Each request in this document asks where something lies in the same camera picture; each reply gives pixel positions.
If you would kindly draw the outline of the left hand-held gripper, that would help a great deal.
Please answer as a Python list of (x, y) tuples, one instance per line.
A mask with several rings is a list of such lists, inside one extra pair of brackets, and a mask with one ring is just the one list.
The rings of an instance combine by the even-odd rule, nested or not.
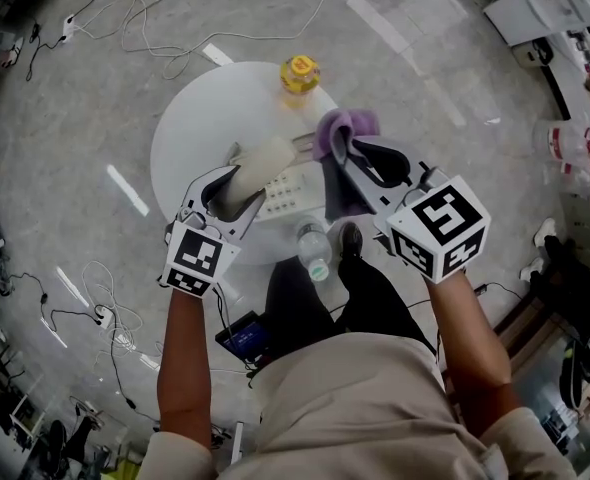
[(217, 167), (189, 184), (175, 220), (166, 228), (161, 287), (204, 297), (239, 255), (241, 240), (266, 200), (266, 191), (259, 190), (229, 208), (224, 196), (239, 169)]

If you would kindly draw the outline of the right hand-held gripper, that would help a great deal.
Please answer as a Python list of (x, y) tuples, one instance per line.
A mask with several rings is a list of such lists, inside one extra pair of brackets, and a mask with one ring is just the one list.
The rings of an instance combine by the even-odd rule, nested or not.
[[(351, 187), (351, 205), (376, 214), (377, 187), (411, 186), (410, 162), (399, 150), (353, 138), (349, 127), (332, 135), (332, 157)], [(374, 216), (390, 252), (438, 284), (479, 256), (491, 216), (460, 176), (425, 172), (400, 201)]]

